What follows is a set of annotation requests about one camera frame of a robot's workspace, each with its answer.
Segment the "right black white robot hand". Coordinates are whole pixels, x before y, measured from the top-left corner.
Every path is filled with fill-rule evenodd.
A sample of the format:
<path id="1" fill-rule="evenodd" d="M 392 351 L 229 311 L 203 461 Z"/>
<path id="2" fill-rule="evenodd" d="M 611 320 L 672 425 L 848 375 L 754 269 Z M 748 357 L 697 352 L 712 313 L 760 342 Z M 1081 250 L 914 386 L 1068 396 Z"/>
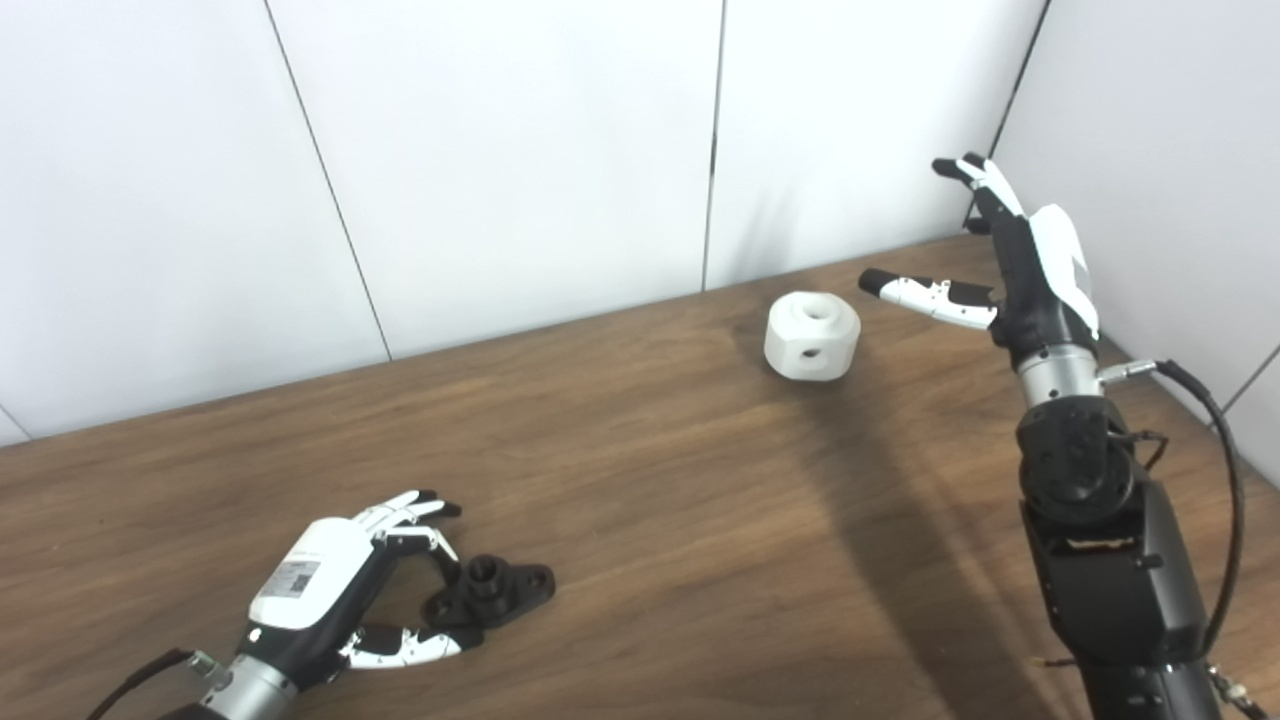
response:
<path id="1" fill-rule="evenodd" d="M 865 269 L 858 287 L 881 301 L 914 313 L 989 333 L 1014 366 L 1052 347 L 1075 347 L 1097 355 L 1097 311 L 1075 279 L 1069 252 L 1052 250 L 1036 237 L 1036 225 L 996 163 L 966 152 L 937 158 L 932 170 L 972 191 L 978 217 L 966 222 L 975 234 L 989 237 L 1004 293 L 961 281 Z"/>

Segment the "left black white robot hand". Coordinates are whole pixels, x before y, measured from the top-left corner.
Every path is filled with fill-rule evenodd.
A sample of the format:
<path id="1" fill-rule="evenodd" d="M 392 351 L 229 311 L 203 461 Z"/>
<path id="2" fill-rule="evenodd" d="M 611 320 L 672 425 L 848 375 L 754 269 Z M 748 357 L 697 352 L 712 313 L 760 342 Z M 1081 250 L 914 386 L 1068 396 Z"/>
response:
<path id="1" fill-rule="evenodd" d="M 352 518 L 312 521 L 250 603 L 239 657 L 283 675 L 297 691 L 352 670 L 430 664 L 484 642 L 475 626 L 370 625 L 364 616 L 402 559 L 434 561 L 447 583 L 461 561 L 431 518 L 457 518 L 460 506 L 429 489 L 411 489 Z"/>

